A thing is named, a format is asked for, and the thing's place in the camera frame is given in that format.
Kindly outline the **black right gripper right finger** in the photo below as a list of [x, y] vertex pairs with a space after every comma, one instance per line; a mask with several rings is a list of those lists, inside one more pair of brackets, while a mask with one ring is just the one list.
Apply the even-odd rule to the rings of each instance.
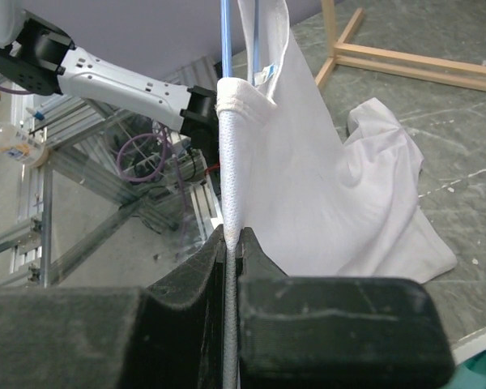
[[254, 231], [237, 244], [244, 388], [439, 388], [455, 370], [433, 299], [412, 280], [286, 275]]

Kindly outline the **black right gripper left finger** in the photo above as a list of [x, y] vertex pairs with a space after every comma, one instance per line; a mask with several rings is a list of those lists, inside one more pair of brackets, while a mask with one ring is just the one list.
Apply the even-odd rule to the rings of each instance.
[[146, 288], [0, 289], [0, 388], [218, 388], [223, 230]]

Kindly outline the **white t shirt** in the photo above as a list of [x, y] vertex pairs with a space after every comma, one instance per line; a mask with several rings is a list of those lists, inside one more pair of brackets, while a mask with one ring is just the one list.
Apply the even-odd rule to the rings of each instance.
[[240, 386], [237, 244], [254, 231], [288, 276], [380, 277], [424, 283], [456, 265], [420, 209], [423, 155], [392, 112], [372, 98], [339, 137], [296, 42], [288, 5], [260, 1], [260, 71], [251, 83], [254, 1], [238, 4], [245, 79], [217, 85], [221, 195], [227, 247], [224, 368]]

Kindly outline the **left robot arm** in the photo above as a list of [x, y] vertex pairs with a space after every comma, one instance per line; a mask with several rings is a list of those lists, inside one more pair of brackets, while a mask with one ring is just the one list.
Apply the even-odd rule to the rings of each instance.
[[0, 1], [0, 74], [29, 94], [76, 96], [146, 116], [189, 137], [205, 158], [218, 155], [214, 91], [106, 62], [17, 1]]

